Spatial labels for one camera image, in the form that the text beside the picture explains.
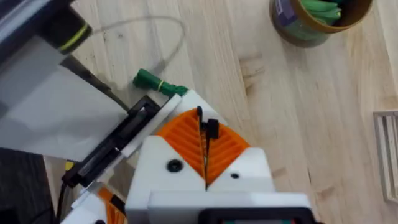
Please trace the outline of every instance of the yellow band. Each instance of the yellow band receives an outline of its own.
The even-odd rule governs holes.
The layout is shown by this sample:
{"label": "yellow band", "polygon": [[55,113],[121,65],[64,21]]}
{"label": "yellow band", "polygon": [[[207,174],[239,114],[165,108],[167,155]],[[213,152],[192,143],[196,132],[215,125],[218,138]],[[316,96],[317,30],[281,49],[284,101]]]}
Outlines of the yellow band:
{"label": "yellow band", "polygon": [[65,171],[69,171],[75,163],[73,161],[66,161],[65,162]]}
{"label": "yellow band", "polygon": [[159,86],[157,86],[157,91],[159,91],[160,90],[160,88],[162,87],[162,85],[163,85],[163,80],[159,83]]}
{"label": "yellow band", "polygon": [[64,45],[58,48],[59,51],[66,50],[70,46],[72,46],[82,35],[86,32],[88,27],[88,24],[85,24],[83,27],[80,28],[80,30],[71,38],[69,39]]}

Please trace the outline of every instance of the green connector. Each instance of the green connector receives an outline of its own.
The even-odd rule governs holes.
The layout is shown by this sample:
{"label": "green connector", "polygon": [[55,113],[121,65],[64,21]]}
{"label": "green connector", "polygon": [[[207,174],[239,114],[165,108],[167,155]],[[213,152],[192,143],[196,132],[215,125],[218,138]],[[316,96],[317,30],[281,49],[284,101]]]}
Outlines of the green connector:
{"label": "green connector", "polygon": [[135,87],[137,88],[142,88],[142,89],[151,89],[158,91],[160,93],[163,93],[164,95],[168,97],[174,96],[174,94],[178,94],[180,96],[183,96],[186,94],[186,92],[189,90],[185,86],[176,86],[169,84],[159,78],[157,78],[155,75],[151,74],[147,70],[140,69],[134,77],[132,83],[134,84]]}

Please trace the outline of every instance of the black screw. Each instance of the black screw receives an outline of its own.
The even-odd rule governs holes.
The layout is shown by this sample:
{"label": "black screw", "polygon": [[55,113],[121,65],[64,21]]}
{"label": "black screw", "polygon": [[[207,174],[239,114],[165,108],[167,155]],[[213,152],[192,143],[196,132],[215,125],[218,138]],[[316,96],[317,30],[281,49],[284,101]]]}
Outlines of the black screw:
{"label": "black screw", "polygon": [[167,163],[167,170],[169,172],[180,172],[184,165],[178,159],[172,159]]}
{"label": "black screw", "polygon": [[234,179],[238,179],[238,178],[239,178],[239,174],[237,174],[237,173],[232,173],[232,174],[231,174],[231,177],[234,178]]}
{"label": "black screw", "polygon": [[104,220],[97,220],[95,221],[95,224],[106,224]]}

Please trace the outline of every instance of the black bracket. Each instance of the black bracket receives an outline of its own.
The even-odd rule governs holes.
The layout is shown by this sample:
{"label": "black bracket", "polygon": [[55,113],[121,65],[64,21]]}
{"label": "black bracket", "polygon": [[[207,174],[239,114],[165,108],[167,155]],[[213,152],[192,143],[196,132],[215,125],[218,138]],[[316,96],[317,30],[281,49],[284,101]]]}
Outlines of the black bracket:
{"label": "black bracket", "polygon": [[62,180],[69,186],[89,186],[109,166],[126,145],[159,112],[160,106],[148,96],[142,97],[114,129],[82,162],[77,162]]}

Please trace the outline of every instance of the wooden table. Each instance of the wooden table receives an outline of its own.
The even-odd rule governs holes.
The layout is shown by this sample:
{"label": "wooden table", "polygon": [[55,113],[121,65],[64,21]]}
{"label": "wooden table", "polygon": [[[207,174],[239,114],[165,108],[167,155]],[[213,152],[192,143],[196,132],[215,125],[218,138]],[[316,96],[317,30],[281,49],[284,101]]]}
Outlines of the wooden table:
{"label": "wooden table", "polygon": [[[375,1],[360,25],[312,49],[278,36],[268,3],[80,0],[94,29],[132,22],[75,56],[129,105],[139,68],[195,89],[264,148],[277,189],[305,192],[321,221],[397,223],[382,198],[372,114],[398,108],[398,2]],[[118,175],[127,189],[131,176]]]}

